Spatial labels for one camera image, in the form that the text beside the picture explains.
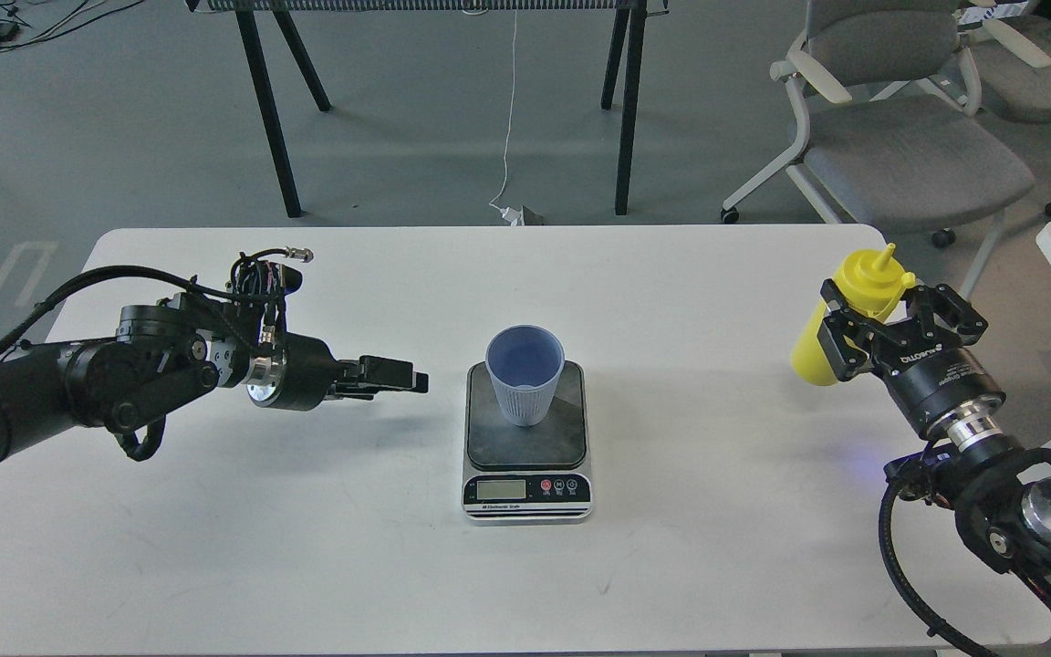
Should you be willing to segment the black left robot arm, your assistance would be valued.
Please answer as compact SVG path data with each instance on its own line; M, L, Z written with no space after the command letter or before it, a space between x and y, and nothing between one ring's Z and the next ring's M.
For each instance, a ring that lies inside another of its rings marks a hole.
M303 276L301 248L241 254L224 290L146 266L96 267L43 299L0 338L0 463L71 427L103 427L133 461L151 458L170 412L220 388L245 386L260 408L305 412L325 401L426 392L403 360L337 360L325 341L289 331L286 299ZM30 342L25 334L63 300L96 284L147 278L178 292L122 308L111 337Z

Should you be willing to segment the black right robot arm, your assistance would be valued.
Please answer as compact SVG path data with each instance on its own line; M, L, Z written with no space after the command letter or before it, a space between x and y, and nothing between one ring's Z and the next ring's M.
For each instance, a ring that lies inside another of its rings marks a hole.
M885 467L879 548L889 578L931 636L987 656L906 578L893 507L904 499L951 510L963 545L992 571L1016 575L1051 612L1051 449L1026 449L994 420L1004 391L969 352L987 325L954 288L909 288L902 294L908 316L889 325L856 310L834 280L821 294L828 308L817 337L836 379L875 375L925 443Z

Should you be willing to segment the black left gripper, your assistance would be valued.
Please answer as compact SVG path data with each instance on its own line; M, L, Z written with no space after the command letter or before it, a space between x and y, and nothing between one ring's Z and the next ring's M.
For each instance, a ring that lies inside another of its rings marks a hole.
M335 360L324 340L277 332L274 354L252 361L247 395L260 408L309 411L332 395L333 384L355 366L355 360ZM412 362L360 355L358 377L343 379L343 399L374 401L380 392L424 394L429 382Z

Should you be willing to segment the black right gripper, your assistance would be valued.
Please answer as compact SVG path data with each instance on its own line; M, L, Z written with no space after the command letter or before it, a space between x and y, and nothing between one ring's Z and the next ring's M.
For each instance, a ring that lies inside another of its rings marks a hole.
M856 311L833 279L825 280L820 292L828 312L818 341L836 382L871 371L923 442L933 440L942 417L964 404L997 409L1006 399L996 381L965 349L984 334L987 320L954 288L916 286L902 295L908 319L900 324L912 336L905 338Z

